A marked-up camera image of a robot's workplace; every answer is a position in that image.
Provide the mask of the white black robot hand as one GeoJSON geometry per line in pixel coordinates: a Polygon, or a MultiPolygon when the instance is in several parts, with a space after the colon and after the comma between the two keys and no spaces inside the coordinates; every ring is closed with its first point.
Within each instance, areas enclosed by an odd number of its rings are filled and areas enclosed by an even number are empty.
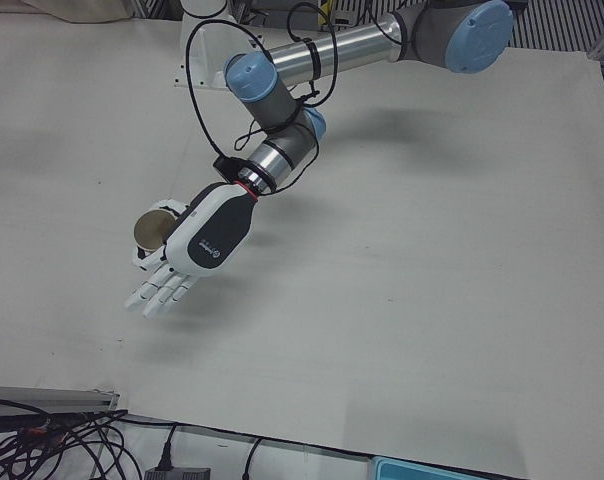
{"type": "Polygon", "coordinates": [[[149,277],[125,301],[153,318],[228,263],[251,230],[258,197],[241,183],[208,185],[190,202],[155,202],[133,227],[132,263],[149,277]]]}

